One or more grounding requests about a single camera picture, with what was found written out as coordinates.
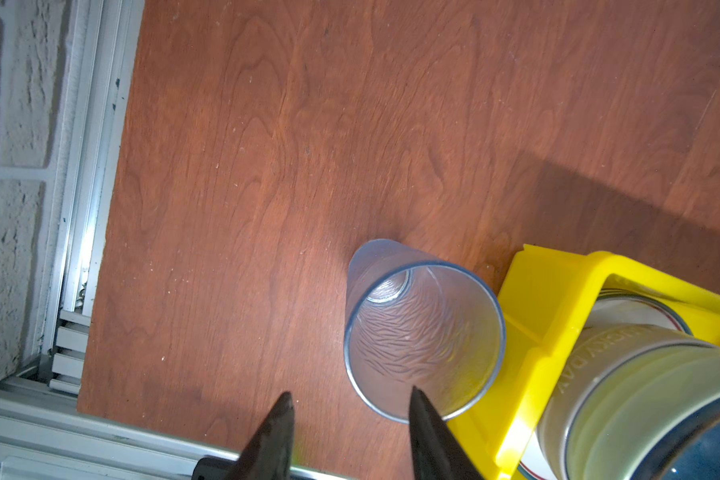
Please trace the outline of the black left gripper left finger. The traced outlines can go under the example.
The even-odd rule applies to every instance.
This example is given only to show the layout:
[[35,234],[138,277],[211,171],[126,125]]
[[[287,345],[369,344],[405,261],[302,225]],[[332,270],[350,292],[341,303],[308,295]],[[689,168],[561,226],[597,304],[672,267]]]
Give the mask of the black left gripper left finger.
[[294,432],[292,394],[285,391],[278,397],[225,479],[290,479]]

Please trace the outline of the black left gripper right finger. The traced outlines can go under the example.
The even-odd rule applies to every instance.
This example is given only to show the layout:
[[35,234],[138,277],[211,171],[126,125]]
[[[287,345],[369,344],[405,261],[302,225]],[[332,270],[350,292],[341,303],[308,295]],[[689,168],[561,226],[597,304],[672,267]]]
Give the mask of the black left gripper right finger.
[[411,390],[408,417],[416,480],[482,479],[425,392],[416,386]]

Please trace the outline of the yellow plastic bin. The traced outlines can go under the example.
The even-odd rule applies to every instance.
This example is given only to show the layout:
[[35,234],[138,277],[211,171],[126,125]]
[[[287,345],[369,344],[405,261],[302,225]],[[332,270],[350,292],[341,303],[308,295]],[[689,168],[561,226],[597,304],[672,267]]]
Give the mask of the yellow plastic bin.
[[486,479],[515,476],[529,440],[600,291],[645,294],[720,346],[720,295],[628,257],[526,244],[498,295],[506,350],[493,385],[448,426]]

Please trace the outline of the pale green ceramic bowl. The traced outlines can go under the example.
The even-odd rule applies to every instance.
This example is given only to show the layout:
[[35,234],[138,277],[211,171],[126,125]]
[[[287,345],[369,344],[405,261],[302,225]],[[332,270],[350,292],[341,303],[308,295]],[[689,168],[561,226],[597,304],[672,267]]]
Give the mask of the pale green ceramic bowl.
[[648,324],[585,328],[537,427],[558,479],[630,479],[690,415],[720,400],[720,347]]

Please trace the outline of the dark blue glazed bowl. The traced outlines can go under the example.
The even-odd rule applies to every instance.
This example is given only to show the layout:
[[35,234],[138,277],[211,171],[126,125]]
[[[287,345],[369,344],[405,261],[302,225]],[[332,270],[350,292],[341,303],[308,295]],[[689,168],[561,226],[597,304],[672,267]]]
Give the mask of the dark blue glazed bowl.
[[720,479],[720,411],[698,412],[646,454],[633,479]]

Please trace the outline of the aluminium frame rail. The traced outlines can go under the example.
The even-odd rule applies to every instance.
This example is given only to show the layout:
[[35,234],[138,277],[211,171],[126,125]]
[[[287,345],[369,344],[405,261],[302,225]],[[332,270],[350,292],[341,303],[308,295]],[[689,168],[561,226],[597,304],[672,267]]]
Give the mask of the aluminium frame rail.
[[140,1],[0,1],[0,479],[217,479],[234,451],[77,409]]

